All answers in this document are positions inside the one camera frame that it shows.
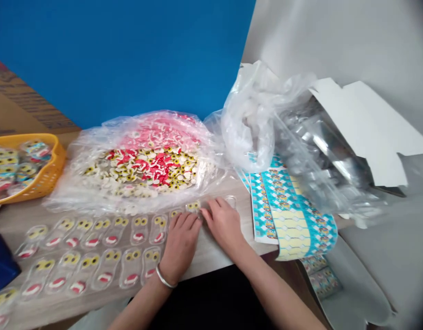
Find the cardboard box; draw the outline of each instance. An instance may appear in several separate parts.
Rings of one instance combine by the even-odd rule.
[[[75,131],[80,128],[0,62],[0,136]]]

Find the forearm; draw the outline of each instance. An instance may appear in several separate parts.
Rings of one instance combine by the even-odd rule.
[[[146,329],[171,291],[159,280],[157,275],[152,276],[111,324],[109,330]]]
[[[280,329],[325,329],[300,297],[248,244],[230,257],[251,282],[266,313]]]

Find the right hand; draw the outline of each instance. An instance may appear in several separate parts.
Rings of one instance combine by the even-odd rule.
[[[208,227],[220,247],[234,261],[238,252],[248,246],[240,229],[240,215],[222,197],[208,201],[210,211],[201,209]]]

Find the hand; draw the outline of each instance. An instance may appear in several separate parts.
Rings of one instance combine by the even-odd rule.
[[[192,263],[202,220],[196,213],[179,213],[173,217],[162,260],[159,264],[162,277],[176,285]]]
[[[208,201],[211,213],[207,209],[201,212],[208,227],[220,247],[235,261],[238,252],[248,246],[240,229],[240,215],[222,197]]]

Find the cardboard flap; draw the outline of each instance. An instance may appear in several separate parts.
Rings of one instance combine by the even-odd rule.
[[[332,78],[316,81],[311,93],[355,154],[367,159],[376,186],[406,186],[397,153],[423,154],[423,136],[365,83],[341,88]]]

